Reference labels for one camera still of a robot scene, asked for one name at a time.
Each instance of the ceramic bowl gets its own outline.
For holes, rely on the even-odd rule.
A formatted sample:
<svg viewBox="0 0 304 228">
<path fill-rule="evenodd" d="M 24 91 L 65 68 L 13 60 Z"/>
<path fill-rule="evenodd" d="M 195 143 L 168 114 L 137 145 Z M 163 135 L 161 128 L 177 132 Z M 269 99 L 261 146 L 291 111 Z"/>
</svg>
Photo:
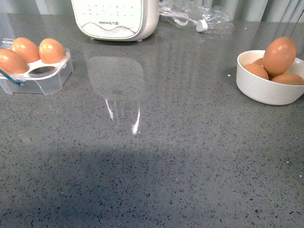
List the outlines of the ceramic bowl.
<svg viewBox="0 0 304 228">
<path fill-rule="evenodd" d="M 243 66 L 262 58 L 264 50 L 251 50 L 241 53 L 237 57 L 237 86 L 240 91 L 253 100 L 267 105 L 287 105 L 304 94 L 304 85 L 286 85 L 272 82 L 258 77 Z M 304 61 L 295 58 L 294 63 L 287 71 L 304 78 Z"/>
</svg>

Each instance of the curtain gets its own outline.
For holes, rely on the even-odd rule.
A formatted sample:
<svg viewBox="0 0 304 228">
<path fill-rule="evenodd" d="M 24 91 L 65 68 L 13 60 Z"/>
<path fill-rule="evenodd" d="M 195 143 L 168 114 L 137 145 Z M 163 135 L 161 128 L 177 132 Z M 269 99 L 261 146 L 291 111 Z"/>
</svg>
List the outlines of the curtain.
<svg viewBox="0 0 304 228">
<path fill-rule="evenodd" d="M 182 4 L 190 0 L 169 0 Z M 233 20 L 304 23 L 304 0 L 191 0 L 220 5 Z M 73 15 L 71 0 L 2 0 L 7 13 Z"/>
</svg>

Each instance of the clear plastic egg holder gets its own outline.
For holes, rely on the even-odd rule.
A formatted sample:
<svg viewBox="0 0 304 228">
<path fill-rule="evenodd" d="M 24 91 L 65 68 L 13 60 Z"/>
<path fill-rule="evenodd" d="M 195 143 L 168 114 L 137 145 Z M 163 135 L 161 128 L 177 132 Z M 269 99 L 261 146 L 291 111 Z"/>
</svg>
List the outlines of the clear plastic egg holder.
<svg viewBox="0 0 304 228">
<path fill-rule="evenodd" d="M 9 75 L 15 81 L 24 82 L 23 85 L 17 85 L 5 76 L 0 74 L 0 86 L 7 94 L 12 93 L 36 93 L 50 95 L 62 89 L 62 85 L 73 72 L 73 64 L 70 51 L 66 48 L 66 56 L 55 64 L 45 64 L 40 60 L 29 63 L 29 70 L 24 74 L 11 74 Z M 54 67 L 45 73 L 35 73 L 46 67 Z"/>
</svg>

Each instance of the plastic wrap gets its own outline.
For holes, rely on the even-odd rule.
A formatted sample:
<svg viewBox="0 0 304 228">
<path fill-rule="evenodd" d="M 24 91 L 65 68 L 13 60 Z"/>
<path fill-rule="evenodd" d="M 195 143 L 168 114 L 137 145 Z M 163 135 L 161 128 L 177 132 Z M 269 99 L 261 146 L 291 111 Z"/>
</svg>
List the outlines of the plastic wrap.
<svg viewBox="0 0 304 228">
<path fill-rule="evenodd" d="M 205 8 L 189 0 L 163 0 L 160 19 L 181 29 L 207 34 L 231 34 L 235 27 L 221 6 Z"/>
</svg>

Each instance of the brown egg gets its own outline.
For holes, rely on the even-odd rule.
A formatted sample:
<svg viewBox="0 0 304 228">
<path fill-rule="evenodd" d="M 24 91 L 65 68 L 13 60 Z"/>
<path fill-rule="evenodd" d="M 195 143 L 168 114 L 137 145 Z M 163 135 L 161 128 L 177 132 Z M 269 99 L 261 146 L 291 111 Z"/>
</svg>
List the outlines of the brown egg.
<svg viewBox="0 0 304 228">
<path fill-rule="evenodd" d="M 304 79 L 296 74 L 282 74 L 272 79 L 273 82 L 288 84 L 288 85 L 304 85 Z"/>
<path fill-rule="evenodd" d="M 244 66 L 244 68 L 256 76 L 259 76 L 259 77 L 267 79 L 267 80 L 269 79 L 267 72 L 264 70 L 264 68 L 262 68 L 258 64 L 254 64 L 254 63 L 247 64 Z"/>
<path fill-rule="evenodd" d="M 11 50 L 21 55 L 27 63 L 32 63 L 40 59 L 37 45 L 23 37 L 14 40 Z"/>
<path fill-rule="evenodd" d="M 7 74 L 23 74 L 29 70 L 25 59 L 9 49 L 0 49 L 0 68 Z"/>
<path fill-rule="evenodd" d="M 274 79 L 276 76 L 268 74 L 268 77 L 269 77 L 269 80 L 272 81 L 272 79 Z"/>
<path fill-rule="evenodd" d="M 267 47 L 263 56 L 264 69 L 270 75 L 281 75 L 293 64 L 295 56 L 295 42 L 288 37 L 280 37 Z"/>
<path fill-rule="evenodd" d="M 254 64 L 258 64 L 260 65 L 261 67 L 263 67 L 263 58 L 259 58 L 257 59 L 256 61 L 253 62 Z"/>
<path fill-rule="evenodd" d="M 39 55 L 43 63 L 53 64 L 59 63 L 67 53 L 57 40 L 47 38 L 39 45 Z"/>
</svg>

